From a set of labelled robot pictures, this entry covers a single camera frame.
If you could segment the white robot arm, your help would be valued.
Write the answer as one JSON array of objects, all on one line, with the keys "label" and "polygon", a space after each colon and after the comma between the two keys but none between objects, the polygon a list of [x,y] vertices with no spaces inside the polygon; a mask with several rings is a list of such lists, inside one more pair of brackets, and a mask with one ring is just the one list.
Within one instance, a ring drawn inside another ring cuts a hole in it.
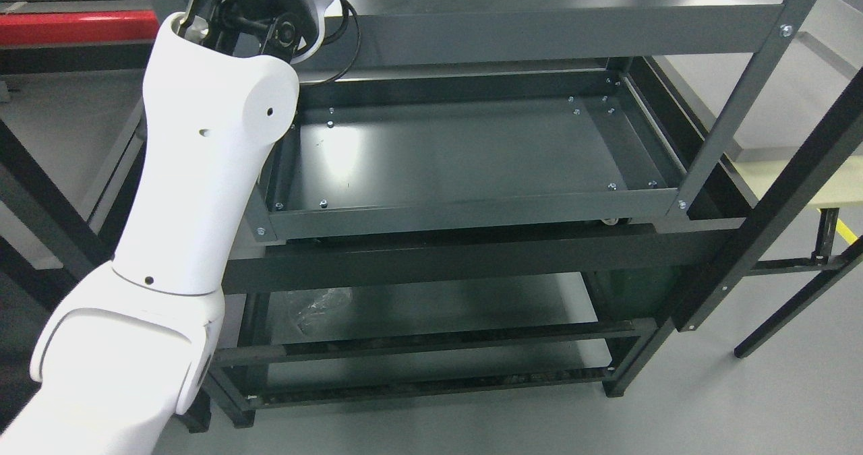
[{"label": "white robot arm", "polygon": [[235,234],[294,120],[294,65],[323,46],[333,1],[189,0],[161,23],[125,228],[43,327],[30,360],[40,387],[3,431],[3,454],[150,454],[192,407],[224,323]]}]

